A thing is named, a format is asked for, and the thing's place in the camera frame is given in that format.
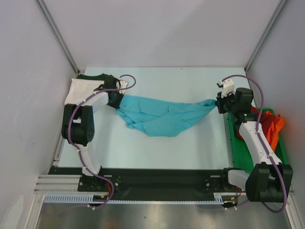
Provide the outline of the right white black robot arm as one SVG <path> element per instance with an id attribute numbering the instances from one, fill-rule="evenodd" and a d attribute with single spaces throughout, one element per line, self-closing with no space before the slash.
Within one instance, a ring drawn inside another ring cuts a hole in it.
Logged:
<path id="1" fill-rule="evenodd" d="M 216 106 L 220 114 L 231 116 L 236 131 L 243 138 L 254 165 L 251 173 L 230 169 L 220 179 L 224 191 L 236 186 L 246 192 L 251 202 L 285 203 L 291 185 L 293 170 L 285 165 L 270 147 L 259 122 L 258 115 L 251 111 L 253 91 L 237 88 L 235 92 L 218 92 Z"/>

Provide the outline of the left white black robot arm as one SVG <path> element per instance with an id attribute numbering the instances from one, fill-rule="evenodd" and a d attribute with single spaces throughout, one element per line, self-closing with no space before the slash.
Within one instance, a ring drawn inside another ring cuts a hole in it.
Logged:
<path id="1" fill-rule="evenodd" d="M 80 74 L 72 79 L 64 102 L 61 136 L 76 149 L 82 173 L 91 176 L 88 184 L 96 191 L 104 188 L 105 178 L 98 175 L 102 166 L 92 146 L 94 113 L 105 105 L 118 109 L 127 87 L 127 81 L 112 75 Z"/>

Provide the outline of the light blue t shirt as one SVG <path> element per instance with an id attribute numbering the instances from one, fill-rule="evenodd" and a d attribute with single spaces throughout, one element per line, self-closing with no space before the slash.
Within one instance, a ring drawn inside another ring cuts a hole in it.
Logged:
<path id="1" fill-rule="evenodd" d="M 149 137 L 175 137 L 204 119 L 215 107 L 214 99 L 175 103 L 127 95 L 116 110 L 128 128 Z"/>

